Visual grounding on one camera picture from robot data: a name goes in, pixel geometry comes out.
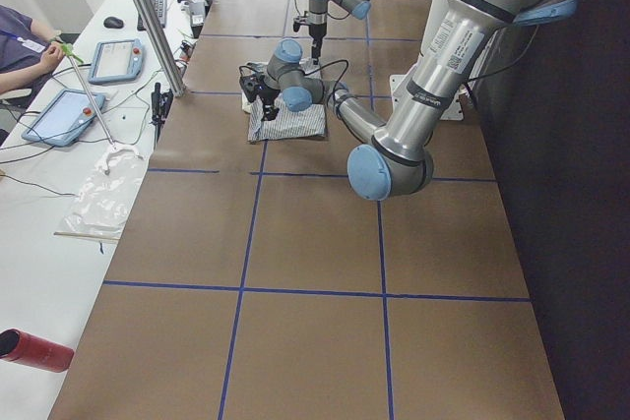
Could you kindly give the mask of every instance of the keyboard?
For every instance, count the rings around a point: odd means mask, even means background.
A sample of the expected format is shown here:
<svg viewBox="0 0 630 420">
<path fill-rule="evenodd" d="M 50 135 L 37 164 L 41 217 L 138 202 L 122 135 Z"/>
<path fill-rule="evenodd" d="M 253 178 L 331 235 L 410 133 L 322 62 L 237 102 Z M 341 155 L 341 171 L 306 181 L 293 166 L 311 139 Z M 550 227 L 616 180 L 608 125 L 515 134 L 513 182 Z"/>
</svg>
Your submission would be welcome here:
<svg viewBox="0 0 630 420">
<path fill-rule="evenodd" d="M 166 0 L 151 0 L 151 3 L 154 4 L 154 10 L 156 11 L 157 18 L 159 19 L 159 24 L 162 28 L 166 27 Z M 146 30 L 143 21 L 140 18 L 140 14 L 138 14 L 137 27 L 138 31 Z"/>
</svg>

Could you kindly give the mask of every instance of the white table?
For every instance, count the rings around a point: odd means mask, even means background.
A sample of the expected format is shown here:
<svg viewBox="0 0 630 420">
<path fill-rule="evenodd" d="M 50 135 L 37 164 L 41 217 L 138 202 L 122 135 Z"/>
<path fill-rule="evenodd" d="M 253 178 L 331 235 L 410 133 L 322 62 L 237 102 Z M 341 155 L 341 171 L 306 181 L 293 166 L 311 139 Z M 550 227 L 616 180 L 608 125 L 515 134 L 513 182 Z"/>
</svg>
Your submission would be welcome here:
<svg viewBox="0 0 630 420">
<path fill-rule="evenodd" d="M 166 37 L 175 51 L 183 39 L 191 41 L 188 18 L 180 12 L 176 0 L 169 1 Z M 93 87 L 115 96 L 104 110 L 120 103 L 133 91 L 149 83 L 137 97 L 132 97 L 105 113 L 105 120 L 116 141 L 135 142 L 145 158 L 153 151 L 155 128 L 147 112 L 155 82 L 168 90 L 149 36 L 136 30 L 137 11 L 132 0 L 106 0 L 75 43 L 75 52 L 92 61 L 99 41 L 139 38 L 146 46 L 145 64 L 139 78 L 130 84 Z M 106 29 L 108 16 L 125 22 L 122 30 Z M 58 71 L 69 67 L 64 60 Z M 74 73 L 58 77 L 68 88 L 80 89 Z M 30 107 L 42 110 L 62 89 L 49 81 Z M 31 123 L 34 116 L 24 117 Z M 0 162 L 32 156 L 48 148 L 22 145 L 24 127 L 18 124 L 0 149 Z M 81 140 L 104 138 L 94 123 Z M 62 193 L 77 193 L 104 154 L 107 141 L 75 143 L 68 148 L 50 150 L 40 156 L 14 163 L 0 163 L 0 169 L 15 178 L 33 182 Z M 66 215 L 72 197 L 56 197 L 42 189 L 0 178 L 0 330 L 16 328 L 76 348 L 94 304 L 100 284 L 115 250 L 115 244 L 55 236 L 59 222 Z M 2 418 L 39 420 L 47 418 L 65 374 L 48 373 L 9 362 L 0 362 L 0 409 Z"/>
</svg>

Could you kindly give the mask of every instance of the computer mouse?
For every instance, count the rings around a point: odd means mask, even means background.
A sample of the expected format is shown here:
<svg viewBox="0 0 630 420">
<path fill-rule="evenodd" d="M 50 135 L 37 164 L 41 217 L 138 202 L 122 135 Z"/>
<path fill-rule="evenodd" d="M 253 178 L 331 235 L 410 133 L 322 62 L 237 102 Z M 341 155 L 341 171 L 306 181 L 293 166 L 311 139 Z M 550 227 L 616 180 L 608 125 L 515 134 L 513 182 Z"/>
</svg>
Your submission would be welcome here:
<svg viewBox="0 0 630 420">
<path fill-rule="evenodd" d="M 125 23 L 117 17 L 107 17 L 102 24 L 106 29 L 122 29 Z"/>
</svg>

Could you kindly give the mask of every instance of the red can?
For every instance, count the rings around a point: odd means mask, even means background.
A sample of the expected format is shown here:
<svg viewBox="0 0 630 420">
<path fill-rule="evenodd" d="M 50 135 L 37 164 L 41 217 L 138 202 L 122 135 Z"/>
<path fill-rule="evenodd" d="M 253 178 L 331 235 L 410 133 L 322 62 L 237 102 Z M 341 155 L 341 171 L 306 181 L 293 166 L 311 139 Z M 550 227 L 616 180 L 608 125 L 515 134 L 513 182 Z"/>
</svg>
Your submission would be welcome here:
<svg viewBox="0 0 630 420">
<path fill-rule="evenodd" d="M 74 354 L 72 348 L 21 330 L 0 333 L 0 359 L 5 361 L 61 373 L 68 369 Z"/>
</svg>

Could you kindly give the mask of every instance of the black panel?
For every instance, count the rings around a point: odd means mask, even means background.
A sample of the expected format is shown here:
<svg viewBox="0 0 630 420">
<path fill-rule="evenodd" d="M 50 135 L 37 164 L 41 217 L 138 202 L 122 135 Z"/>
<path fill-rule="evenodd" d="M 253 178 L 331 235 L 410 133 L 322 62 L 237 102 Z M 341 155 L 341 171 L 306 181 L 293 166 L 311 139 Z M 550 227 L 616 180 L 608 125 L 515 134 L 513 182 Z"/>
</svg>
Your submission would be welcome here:
<svg viewBox="0 0 630 420">
<path fill-rule="evenodd" d="M 628 5 L 581 0 L 477 91 L 567 420 L 630 418 Z M 506 31 L 486 70 L 531 32 Z"/>
</svg>

